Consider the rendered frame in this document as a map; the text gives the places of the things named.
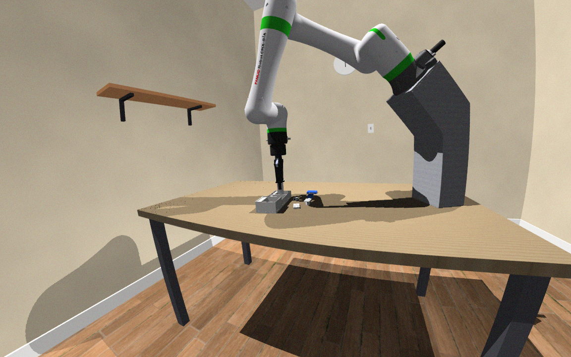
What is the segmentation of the white three-compartment bin rack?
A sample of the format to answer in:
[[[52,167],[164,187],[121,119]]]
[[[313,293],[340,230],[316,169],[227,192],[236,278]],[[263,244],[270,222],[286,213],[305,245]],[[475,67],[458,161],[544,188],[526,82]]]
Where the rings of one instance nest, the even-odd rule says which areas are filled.
[[[284,194],[278,194],[278,190],[269,196],[262,196],[255,201],[256,213],[277,213],[291,198],[291,190],[284,190]]]

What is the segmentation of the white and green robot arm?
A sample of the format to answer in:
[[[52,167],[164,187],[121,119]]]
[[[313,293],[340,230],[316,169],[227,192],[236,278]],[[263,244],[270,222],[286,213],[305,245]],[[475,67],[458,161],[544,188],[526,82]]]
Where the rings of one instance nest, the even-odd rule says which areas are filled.
[[[383,23],[369,30],[359,41],[297,14],[296,0],[265,0],[255,73],[245,115],[251,123],[267,125],[268,145],[287,144],[290,140],[287,137],[287,109],[283,104],[272,102],[288,39],[319,48],[362,74],[377,70],[390,83],[395,96],[417,83],[428,68],[438,62],[434,56],[446,44],[441,39],[431,50],[423,50],[413,58]]]

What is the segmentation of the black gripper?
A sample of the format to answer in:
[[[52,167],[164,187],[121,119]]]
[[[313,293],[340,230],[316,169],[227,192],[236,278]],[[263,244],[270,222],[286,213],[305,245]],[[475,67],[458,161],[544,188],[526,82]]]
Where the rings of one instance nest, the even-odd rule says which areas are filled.
[[[279,144],[279,145],[270,145],[270,154],[271,156],[276,156],[274,160],[274,167],[276,170],[276,183],[278,194],[284,194],[284,175],[283,175],[283,157],[282,155],[286,155],[286,145]]]

